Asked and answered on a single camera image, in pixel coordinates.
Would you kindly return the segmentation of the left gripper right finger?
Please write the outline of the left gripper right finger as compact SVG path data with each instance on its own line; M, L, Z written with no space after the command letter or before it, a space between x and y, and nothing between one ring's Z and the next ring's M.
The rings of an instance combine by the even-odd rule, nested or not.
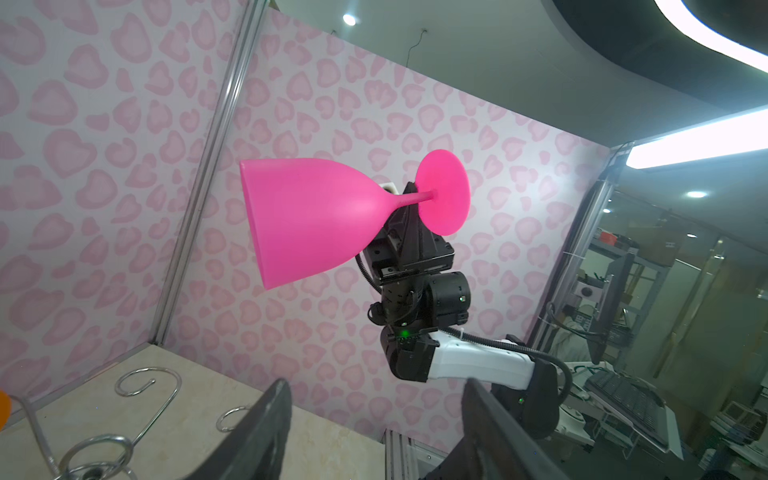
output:
M457 479L566 477L479 381L467 381L461 406L464 438L455 461Z

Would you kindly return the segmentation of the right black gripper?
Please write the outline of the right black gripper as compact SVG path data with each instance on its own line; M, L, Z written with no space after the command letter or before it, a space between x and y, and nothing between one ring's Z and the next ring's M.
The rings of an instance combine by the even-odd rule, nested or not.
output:
M398 231L381 230L364 249L364 260L376 282L396 282L451 269L454 248L425 226L418 204L411 204L398 209Z

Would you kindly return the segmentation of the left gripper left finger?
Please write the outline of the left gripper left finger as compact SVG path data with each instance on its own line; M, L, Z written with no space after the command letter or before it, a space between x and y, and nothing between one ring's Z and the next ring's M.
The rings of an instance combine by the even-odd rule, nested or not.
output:
M288 382L276 380L188 480L278 479L292 418Z

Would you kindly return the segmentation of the pink plastic wine glass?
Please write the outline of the pink plastic wine glass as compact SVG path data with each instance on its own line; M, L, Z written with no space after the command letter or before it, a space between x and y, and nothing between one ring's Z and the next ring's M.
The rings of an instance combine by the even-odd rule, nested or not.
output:
M239 164L247 219L265 289L333 269L367 247L398 209L416 206L434 234L466 222L471 187L447 150L428 153L413 193L395 195L362 172L318 158L251 159Z

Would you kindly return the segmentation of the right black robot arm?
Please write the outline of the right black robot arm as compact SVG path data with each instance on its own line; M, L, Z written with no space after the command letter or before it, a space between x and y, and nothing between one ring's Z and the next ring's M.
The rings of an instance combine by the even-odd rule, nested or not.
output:
M534 439L552 434L573 380L564 362L509 336L464 331L472 301L455 250L422 222L415 205L393 211L355 261L380 295L368 319L392 374L404 381L475 378Z

